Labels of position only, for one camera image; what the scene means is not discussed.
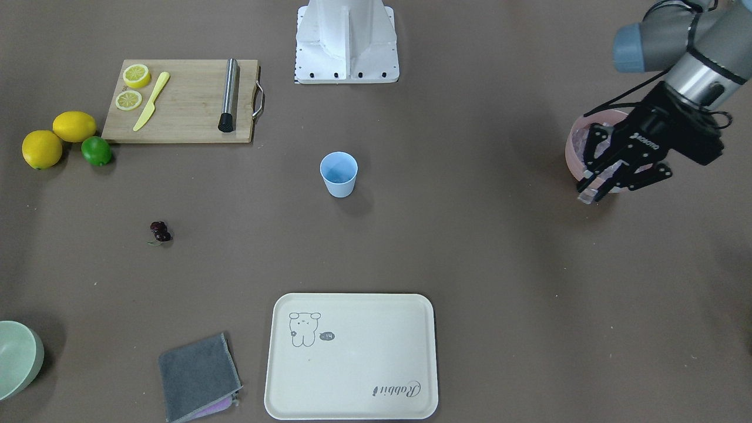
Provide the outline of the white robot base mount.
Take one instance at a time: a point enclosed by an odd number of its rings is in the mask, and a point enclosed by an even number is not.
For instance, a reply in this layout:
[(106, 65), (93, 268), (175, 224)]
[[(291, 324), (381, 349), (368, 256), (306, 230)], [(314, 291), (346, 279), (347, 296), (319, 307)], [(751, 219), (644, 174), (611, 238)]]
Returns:
[(309, 1), (296, 14), (294, 81), (376, 84), (400, 79), (397, 27), (381, 1)]

